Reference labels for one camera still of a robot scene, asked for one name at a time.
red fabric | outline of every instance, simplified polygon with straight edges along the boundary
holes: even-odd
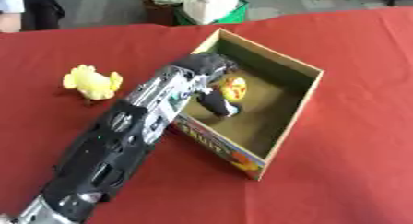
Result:
[[[0,210],[17,214],[64,148],[114,100],[60,88],[78,64],[120,72],[118,97],[218,26],[153,25],[0,36]],[[167,133],[90,223],[412,223],[413,9],[285,16],[224,26],[325,70],[258,183]]]

floor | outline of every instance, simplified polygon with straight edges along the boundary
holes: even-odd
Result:
[[[66,9],[63,28],[145,22],[141,0],[58,0]],[[249,20],[286,14],[383,7],[381,0],[247,0]],[[413,6],[413,0],[402,2]]]

green container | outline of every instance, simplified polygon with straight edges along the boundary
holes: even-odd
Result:
[[[245,13],[248,8],[248,1],[240,0],[238,2],[237,8],[231,11],[227,16],[216,20],[210,24],[218,23],[242,23],[245,20]],[[184,11],[182,6],[175,8],[175,22],[176,25],[198,25],[195,20],[189,17]]]

white container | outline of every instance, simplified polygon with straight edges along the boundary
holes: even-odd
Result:
[[[224,18],[238,5],[238,0],[183,0],[183,11],[198,24]]]

yellow ball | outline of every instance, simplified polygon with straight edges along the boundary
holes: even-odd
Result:
[[[228,77],[221,83],[220,90],[229,102],[241,101],[247,92],[247,83],[242,77]]]

